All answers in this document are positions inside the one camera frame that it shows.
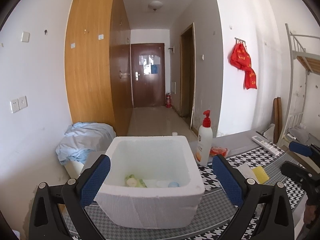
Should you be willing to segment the white wall socket pair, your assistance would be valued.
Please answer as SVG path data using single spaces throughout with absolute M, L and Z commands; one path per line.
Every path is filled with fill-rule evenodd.
M 16 113 L 24 108 L 28 107 L 27 97 L 22 96 L 17 99 L 13 99 L 10 101 L 10 111 L 11 113 Z

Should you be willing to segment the wooden boards leaning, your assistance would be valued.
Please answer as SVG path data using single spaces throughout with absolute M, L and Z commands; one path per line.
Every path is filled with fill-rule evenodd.
M 283 127 L 283 117 L 282 117 L 282 104 L 281 98 L 277 97 L 273 100 L 273 121 L 274 121 L 274 134 L 273 142 L 276 144 L 280 138 L 280 134 Z

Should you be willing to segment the houndstooth table cloth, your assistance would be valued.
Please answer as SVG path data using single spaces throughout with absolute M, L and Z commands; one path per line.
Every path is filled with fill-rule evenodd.
M 263 148 L 252 146 L 247 151 L 241 150 L 239 154 L 230 156 L 228 161 L 233 167 L 244 163 L 250 167 L 261 165 L 269 176 L 268 185 L 273 185 L 276 181 L 283 182 L 290 201 L 293 221 L 298 224 L 303 215 L 305 192 L 280 172 L 280 166 L 285 161 L 298 163 L 292 155 L 282 151 L 278 157 L 274 157 Z M 201 167 L 200 174 L 206 190 L 198 205 L 195 217 L 191 224 L 185 228 L 125 228 L 114 224 L 97 203 L 92 203 L 85 210 L 106 239 L 217 239 L 235 214 L 236 207 L 231 204 L 220 187 L 210 164 Z

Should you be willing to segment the green white plastic packet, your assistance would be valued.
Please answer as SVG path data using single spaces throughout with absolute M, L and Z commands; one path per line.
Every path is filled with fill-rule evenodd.
M 142 179 L 136 178 L 134 174 L 125 177 L 125 185 L 127 187 L 147 188 L 144 181 Z

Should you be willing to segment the red snack packet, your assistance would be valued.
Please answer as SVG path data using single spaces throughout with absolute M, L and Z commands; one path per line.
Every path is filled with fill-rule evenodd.
M 210 149 L 209 155 L 212 157 L 214 157 L 216 155 L 221 155 L 221 156 L 225 157 L 227 155 L 228 151 L 229 150 L 227 148 L 212 146 Z

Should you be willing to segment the light blue crumpled sheet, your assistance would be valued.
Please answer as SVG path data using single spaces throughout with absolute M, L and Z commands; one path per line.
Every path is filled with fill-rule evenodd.
M 91 152 L 106 151 L 116 137 L 113 127 L 97 122 L 77 122 L 68 127 L 56 148 L 61 165 L 69 161 L 84 164 Z

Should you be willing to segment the white foam box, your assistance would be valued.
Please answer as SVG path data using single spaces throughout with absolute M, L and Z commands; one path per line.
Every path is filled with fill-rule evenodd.
M 116 137 L 111 169 L 95 201 L 112 222 L 137 229 L 176 229 L 193 220 L 205 188 L 186 137 Z M 134 174 L 147 188 L 127 187 Z

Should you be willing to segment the red fire extinguisher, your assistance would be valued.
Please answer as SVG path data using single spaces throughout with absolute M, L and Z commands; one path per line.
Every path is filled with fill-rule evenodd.
M 171 94 L 170 94 L 170 93 L 167 93 L 167 94 L 166 94 L 165 106 L 166 106 L 167 108 L 171 108 Z

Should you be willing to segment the white remote control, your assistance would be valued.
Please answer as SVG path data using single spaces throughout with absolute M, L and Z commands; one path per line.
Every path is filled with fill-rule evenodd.
M 252 140 L 274 156 L 281 154 L 281 151 L 276 146 L 257 135 L 253 136 Z

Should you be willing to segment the ceiling lamp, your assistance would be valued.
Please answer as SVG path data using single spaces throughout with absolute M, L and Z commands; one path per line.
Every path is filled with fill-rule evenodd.
M 163 7 L 163 3 L 161 1 L 154 0 L 148 4 L 148 8 L 153 11 L 157 11 L 157 10 L 161 9 L 162 7 Z

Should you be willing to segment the yellow foam net sleeve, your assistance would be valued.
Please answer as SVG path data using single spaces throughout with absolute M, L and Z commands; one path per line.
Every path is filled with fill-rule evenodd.
M 264 184 L 270 179 L 262 166 L 257 166 L 253 168 L 252 171 L 259 184 Z

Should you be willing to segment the white red pump bottle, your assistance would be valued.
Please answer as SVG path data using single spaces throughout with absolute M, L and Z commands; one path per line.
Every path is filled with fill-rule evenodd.
M 204 111 L 204 119 L 199 128 L 195 160 L 200 166 L 208 163 L 212 146 L 213 131 L 211 128 L 210 110 Z

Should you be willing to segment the white wall switch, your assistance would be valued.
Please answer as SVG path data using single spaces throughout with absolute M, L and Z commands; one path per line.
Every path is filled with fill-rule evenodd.
M 28 43 L 30 40 L 30 33 L 27 31 L 22 32 L 21 42 Z

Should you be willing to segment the red hanging bags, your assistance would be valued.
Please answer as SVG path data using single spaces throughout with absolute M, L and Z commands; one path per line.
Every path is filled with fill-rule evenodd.
M 242 43 L 235 44 L 229 62 L 245 72 L 244 87 L 246 89 L 257 89 L 257 77 L 252 68 L 251 57 Z

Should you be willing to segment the dark brown entrance door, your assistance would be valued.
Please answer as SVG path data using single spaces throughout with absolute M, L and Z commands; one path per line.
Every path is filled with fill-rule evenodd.
M 163 43 L 131 45 L 132 92 L 135 108 L 165 104 L 165 56 Z

